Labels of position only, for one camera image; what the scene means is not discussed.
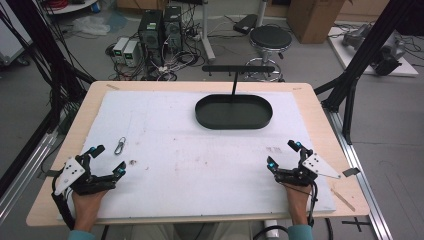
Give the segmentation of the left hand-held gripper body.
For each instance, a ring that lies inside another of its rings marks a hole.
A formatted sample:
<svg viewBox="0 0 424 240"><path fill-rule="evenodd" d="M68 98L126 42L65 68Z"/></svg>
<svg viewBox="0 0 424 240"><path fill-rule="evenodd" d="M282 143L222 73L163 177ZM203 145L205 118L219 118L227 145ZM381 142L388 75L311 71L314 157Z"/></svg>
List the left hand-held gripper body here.
<svg viewBox="0 0 424 240"><path fill-rule="evenodd" d="M91 174L89 155L77 155L69 158L55 185L54 194L58 196L66 189L71 188L79 195L89 195L104 190L113 189L116 184L114 175L97 177Z"/></svg>

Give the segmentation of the silver paper clip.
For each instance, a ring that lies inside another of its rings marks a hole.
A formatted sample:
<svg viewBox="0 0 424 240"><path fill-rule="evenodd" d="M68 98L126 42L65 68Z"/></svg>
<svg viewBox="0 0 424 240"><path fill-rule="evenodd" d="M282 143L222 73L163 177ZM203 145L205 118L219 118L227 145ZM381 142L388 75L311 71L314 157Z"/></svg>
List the silver paper clip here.
<svg viewBox="0 0 424 240"><path fill-rule="evenodd" d="M126 138L125 137L121 137L118 141L118 144L114 150L114 154L115 155L120 155L123 152L124 146L126 143Z"/></svg>

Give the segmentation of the black stand with oval tray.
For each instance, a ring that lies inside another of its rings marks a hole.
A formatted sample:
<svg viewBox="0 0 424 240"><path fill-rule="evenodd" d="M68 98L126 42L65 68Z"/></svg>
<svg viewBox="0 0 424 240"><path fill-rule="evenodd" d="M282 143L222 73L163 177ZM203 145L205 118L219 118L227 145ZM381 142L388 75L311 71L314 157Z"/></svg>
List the black stand with oval tray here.
<svg viewBox="0 0 424 240"><path fill-rule="evenodd" d="M237 94L240 73L271 73L270 66L204 65L204 72L235 73L230 94L210 94L195 105L195 117L200 125L212 130L261 129L273 116L271 104L264 98L251 94Z"/></svg>

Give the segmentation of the thin wooden stick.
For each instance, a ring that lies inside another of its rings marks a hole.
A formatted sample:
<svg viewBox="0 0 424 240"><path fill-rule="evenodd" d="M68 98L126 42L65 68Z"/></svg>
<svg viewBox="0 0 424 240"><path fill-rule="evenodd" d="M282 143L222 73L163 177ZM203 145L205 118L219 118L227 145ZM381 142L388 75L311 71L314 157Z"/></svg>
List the thin wooden stick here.
<svg viewBox="0 0 424 240"><path fill-rule="evenodd" d="M343 202L352 212L356 212L355 207L347 200L345 199L339 192L337 192L335 189L330 188L331 192L341 201Z"/></svg>

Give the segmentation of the person's teal sleeve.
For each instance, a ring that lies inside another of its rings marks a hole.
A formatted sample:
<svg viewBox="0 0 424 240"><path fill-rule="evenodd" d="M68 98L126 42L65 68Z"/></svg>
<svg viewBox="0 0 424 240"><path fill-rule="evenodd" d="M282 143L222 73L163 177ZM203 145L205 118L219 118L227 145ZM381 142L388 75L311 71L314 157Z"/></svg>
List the person's teal sleeve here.
<svg viewBox="0 0 424 240"><path fill-rule="evenodd" d="M95 240L96 237L88 231L83 230L71 230L69 232L67 240Z"/></svg>
<svg viewBox="0 0 424 240"><path fill-rule="evenodd" d="M312 227L309 225L293 225L288 228L289 240L313 240Z"/></svg>

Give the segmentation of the black tape cross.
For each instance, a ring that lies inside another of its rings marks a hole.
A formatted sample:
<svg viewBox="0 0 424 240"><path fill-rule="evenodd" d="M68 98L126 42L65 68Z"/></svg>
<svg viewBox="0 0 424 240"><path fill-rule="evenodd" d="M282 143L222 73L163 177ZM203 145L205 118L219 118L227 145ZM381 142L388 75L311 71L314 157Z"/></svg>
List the black tape cross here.
<svg viewBox="0 0 424 240"><path fill-rule="evenodd" d="M344 224L344 225L354 225L354 226L357 227L357 230L359 232L362 232L363 226L370 226L371 225L370 222L359 221L357 217L354 217L352 221L342 220L341 223Z"/></svg>

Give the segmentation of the white foam mat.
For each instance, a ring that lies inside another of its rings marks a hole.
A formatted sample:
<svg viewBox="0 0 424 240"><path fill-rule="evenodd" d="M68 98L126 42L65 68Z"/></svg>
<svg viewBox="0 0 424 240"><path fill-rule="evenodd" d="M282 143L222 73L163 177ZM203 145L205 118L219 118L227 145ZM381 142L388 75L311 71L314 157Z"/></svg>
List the white foam mat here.
<svg viewBox="0 0 424 240"><path fill-rule="evenodd" d="M104 197L100 218L177 221L285 214L285 190L268 170L267 157L292 169L299 155L288 141L313 145L292 94L262 96L273 108L264 128L210 130L195 118L199 93L106 93L83 147L105 147L90 163L97 176L110 174L122 161L127 167ZM115 155L121 137L126 143Z"/></svg>

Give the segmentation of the white floor board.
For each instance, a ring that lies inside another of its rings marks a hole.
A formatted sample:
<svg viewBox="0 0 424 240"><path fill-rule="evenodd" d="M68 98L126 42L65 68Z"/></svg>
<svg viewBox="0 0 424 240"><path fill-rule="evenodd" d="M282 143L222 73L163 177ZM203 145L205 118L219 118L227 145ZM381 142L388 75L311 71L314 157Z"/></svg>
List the white floor board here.
<svg viewBox="0 0 424 240"><path fill-rule="evenodd" d="M351 62L356 51L351 46L344 46L342 44L344 36L344 31L338 27L332 27L328 34L328 41L332 46L334 52L336 53L342 67L347 68ZM419 73L414 69L414 67L404 58L399 59L401 63L396 69L394 69L390 76L399 76L399 77L416 77Z"/></svg>

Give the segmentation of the white power supply unit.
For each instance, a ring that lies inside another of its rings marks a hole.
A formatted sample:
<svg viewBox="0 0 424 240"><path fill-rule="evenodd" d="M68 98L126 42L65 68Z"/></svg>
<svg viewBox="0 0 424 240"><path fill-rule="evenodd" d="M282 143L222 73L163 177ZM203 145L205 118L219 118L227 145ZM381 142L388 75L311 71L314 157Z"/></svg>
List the white power supply unit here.
<svg viewBox="0 0 424 240"><path fill-rule="evenodd" d="M140 52L138 48L138 42L136 40L130 40L124 50L124 58L128 67L136 67L140 61Z"/></svg>
<svg viewBox="0 0 424 240"><path fill-rule="evenodd" d="M113 59L117 64L125 63L124 50L126 48L128 41L129 41L128 37L121 37L112 49Z"/></svg>

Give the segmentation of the black round stool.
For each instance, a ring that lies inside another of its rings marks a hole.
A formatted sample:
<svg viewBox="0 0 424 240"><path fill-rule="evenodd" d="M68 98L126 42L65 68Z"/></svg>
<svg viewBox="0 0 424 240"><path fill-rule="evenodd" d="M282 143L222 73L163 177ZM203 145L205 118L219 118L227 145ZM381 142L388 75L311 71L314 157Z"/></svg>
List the black round stool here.
<svg viewBox="0 0 424 240"><path fill-rule="evenodd" d="M250 44L260 52L261 56L250 59L246 66L274 67L270 73L248 72L245 79L262 82L283 82L284 77L281 67L271 59L273 53L283 59L283 53L292 43L291 35L284 29L264 25L253 29L250 32Z"/></svg>

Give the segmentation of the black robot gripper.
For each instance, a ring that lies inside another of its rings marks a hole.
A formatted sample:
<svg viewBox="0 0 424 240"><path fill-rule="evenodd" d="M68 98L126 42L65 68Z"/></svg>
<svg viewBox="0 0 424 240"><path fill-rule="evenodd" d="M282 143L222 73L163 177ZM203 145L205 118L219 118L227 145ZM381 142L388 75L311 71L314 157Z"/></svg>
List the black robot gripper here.
<svg viewBox="0 0 424 240"><path fill-rule="evenodd" d="M379 76L387 76L401 66L399 59L405 54L403 45L384 45L371 61L370 66Z"/></svg>

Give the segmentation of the white plastic bag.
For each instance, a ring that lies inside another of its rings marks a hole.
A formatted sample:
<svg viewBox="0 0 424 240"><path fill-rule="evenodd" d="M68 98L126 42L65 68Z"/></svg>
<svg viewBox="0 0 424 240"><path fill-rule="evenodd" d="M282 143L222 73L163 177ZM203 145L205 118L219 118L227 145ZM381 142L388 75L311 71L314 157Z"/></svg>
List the white plastic bag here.
<svg viewBox="0 0 424 240"><path fill-rule="evenodd" d="M110 26L103 17L85 16L75 19L73 30L95 36L105 36L110 31Z"/></svg>

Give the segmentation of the brown cardboard box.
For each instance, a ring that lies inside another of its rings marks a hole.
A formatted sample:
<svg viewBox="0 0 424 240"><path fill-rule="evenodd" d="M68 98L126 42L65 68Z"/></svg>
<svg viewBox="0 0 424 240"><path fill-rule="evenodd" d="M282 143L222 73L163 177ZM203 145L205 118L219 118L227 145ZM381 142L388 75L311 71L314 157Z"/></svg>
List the brown cardboard box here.
<svg viewBox="0 0 424 240"><path fill-rule="evenodd" d="M322 44L346 0L291 0L287 23L301 44Z"/></svg>

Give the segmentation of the white desk leg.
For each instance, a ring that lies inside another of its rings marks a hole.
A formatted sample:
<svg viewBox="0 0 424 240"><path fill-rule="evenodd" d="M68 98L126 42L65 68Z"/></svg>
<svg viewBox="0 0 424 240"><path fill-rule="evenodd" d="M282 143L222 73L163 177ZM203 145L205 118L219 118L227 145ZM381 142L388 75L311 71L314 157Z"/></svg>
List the white desk leg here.
<svg viewBox="0 0 424 240"><path fill-rule="evenodd" d="M202 41L203 48L204 48L208 61L213 62L216 59L216 56L208 38L208 0L201 0L201 2L202 2L201 41Z"/></svg>

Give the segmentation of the slim black computer tower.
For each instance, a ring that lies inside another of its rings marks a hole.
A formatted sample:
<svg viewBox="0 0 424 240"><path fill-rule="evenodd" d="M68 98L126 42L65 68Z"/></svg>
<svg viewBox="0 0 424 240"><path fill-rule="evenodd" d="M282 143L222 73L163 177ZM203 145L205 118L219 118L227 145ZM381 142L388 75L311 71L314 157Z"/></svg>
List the slim black computer tower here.
<svg viewBox="0 0 424 240"><path fill-rule="evenodd" d="M180 6L167 6L164 11L165 37L169 53L176 54L183 49L181 14Z"/></svg>

